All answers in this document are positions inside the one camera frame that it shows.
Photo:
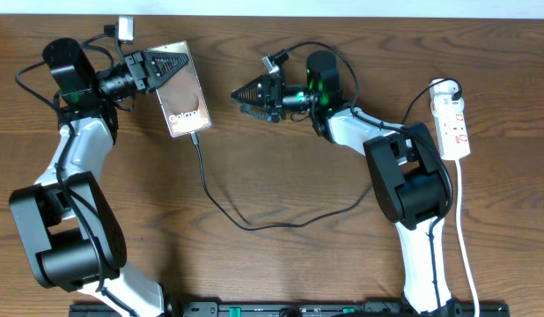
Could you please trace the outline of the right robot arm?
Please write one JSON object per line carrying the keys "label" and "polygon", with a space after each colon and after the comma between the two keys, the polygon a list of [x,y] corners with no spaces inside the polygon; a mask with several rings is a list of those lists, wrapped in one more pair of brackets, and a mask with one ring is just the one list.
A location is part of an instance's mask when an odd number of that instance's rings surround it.
{"label": "right robot arm", "polygon": [[403,295],[415,314],[446,316],[452,295],[445,284],[442,222],[451,208],[452,182],[427,127],[386,123],[346,100],[333,50],[311,53],[306,82],[287,85],[287,51],[263,57],[266,73],[234,90],[244,114],[279,122],[287,114],[308,114],[318,136],[365,156],[377,203],[395,224],[405,268]]}

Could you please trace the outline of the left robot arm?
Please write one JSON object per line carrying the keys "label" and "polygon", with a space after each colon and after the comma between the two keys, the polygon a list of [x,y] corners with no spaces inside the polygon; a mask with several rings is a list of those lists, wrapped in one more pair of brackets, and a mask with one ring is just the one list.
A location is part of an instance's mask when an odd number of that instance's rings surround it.
{"label": "left robot arm", "polygon": [[33,276],[44,288],[93,296],[122,316],[180,316],[182,307],[127,258],[121,227],[98,180],[124,100],[148,94],[191,63],[172,44],[110,57],[95,70],[93,41],[61,38],[42,52],[58,84],[48,106],[60,142],[46,171],[11,193],[9,206]]}

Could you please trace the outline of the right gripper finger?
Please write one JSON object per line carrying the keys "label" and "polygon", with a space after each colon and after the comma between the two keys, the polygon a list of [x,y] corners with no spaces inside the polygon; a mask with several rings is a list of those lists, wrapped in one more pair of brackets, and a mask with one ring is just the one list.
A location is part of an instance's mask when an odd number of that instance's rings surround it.
{"label": "right gripper finger", "polygon": [[249,106],[263,106],[265,103],[264,89],[266,76],[260,75],[248,84],[231,93],[231,98],[241,104]]}
{"label": "right gripper finger", "polygon": [[266,122],[278,123],[279,121],[281,121],[280,115],[263,113],[262,111],[254,109],[250,105],[247,105],[247,104],[240,105],[240,112],[243,114],[250,115],[256,119],[266,121]]}

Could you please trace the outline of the white power strip socket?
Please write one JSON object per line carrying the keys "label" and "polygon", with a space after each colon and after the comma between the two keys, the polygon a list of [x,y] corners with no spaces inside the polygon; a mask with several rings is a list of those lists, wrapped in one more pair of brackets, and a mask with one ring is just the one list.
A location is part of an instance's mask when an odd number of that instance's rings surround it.
{"label": "white power strip socket", "polygon": [[471,153],[459,84],[437,78],[430,82],[430,110],[434,117],[442,160],[460,160]]}

